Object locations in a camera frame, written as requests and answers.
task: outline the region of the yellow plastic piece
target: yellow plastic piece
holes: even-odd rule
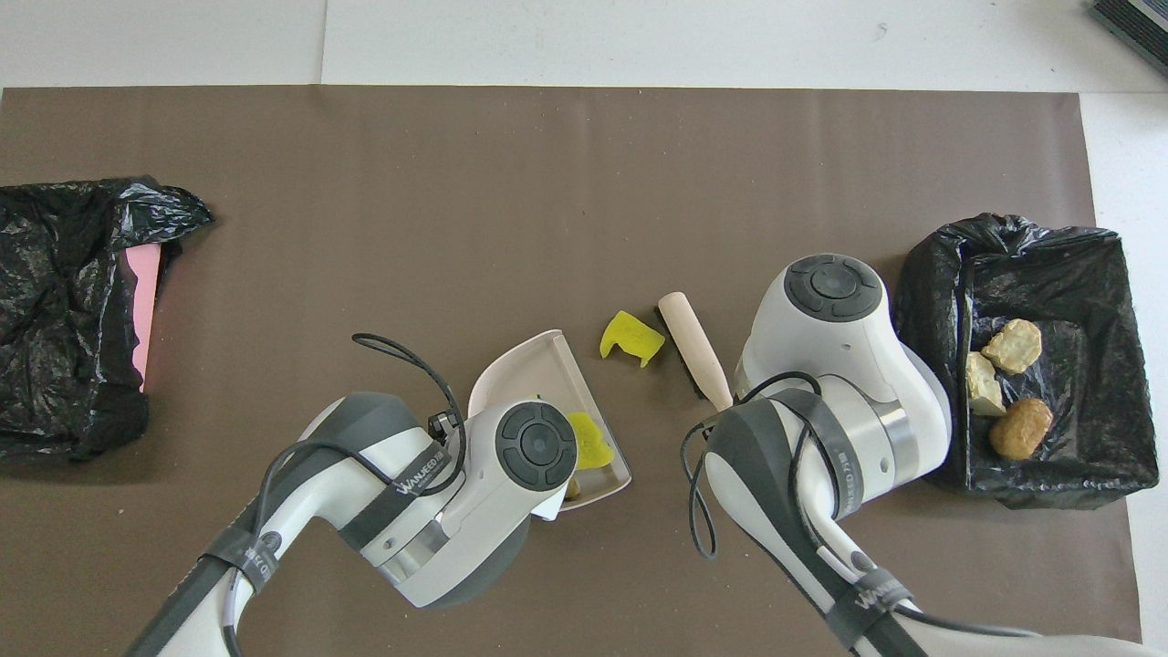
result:
[[[640,358],[641,367],[645,367],[663,344],[665,336],[621,310],[617,311],[600,337],[600,358],[609,358],[612,345],[618,345],[620,351]]]
[[[576,433],[576,451],[579,454],[576,461],[577,470],[604,468],[612,463],[616,452],[605,444],[600,428],[592,422],[588,413],[569,413],[568,422]]]

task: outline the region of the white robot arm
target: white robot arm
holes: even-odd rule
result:
[[[458,423],[446,433],[465,436],[460,459],[392,395],[355,393],[331,404],[273,462],[260,496],[199,558],[126,655],[238,655],[234,628],[244,606],[312,518],[335,527],[416,607],[482,593],[515,558],[530,514],[558,513],[576,438],[543,401],[492,407]]]
[[[763,299],[737,379],[742,402],[703,423],[698,466],[686,466],[691,506],[704,471],[722,507],[846,649],[865,657],[1162,657],[1118,639],[932,617],[840,528],[836,520],[862,503],[940,465],[950,441],[947,397],[896,339],[888,293],[867,264],[825,254],[786,268]]]

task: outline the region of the brush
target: brush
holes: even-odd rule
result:
[[[722,412],[734,406],[730,383],[722,371],[710,339],[705,337],[702,324],[697,321],[694,306],[682,292],[670,292],[658,302],[654,309],[665,324],[666,332],[673,338],[686,366],[686,375],[694,385],[697,396],[709,400],[715,410]]]

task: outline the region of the potato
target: potato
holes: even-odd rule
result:
[[[1047,437],[1055,416],[1038,399],[1018,400],[989,428],[989,444],[1010,461],[1026,461]]]

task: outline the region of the black garbage bag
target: black garbage bag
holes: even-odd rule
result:
[[[146,428],[125,249],[210,223],[151,178],[0,187],[0,461],[90,458]]]
[[[894,325],[948,392],[953,441],[930,478],[1011,509],[1096,509],[1159,480],[1143,351],[1119,236],[982,214],[905,258]],[[1006,406],[1043,400],[1054,424],[1028,461],[1000,457],[971,415],[965,361],[1014,318],[1042,331],[1038,361],[999,371]]]

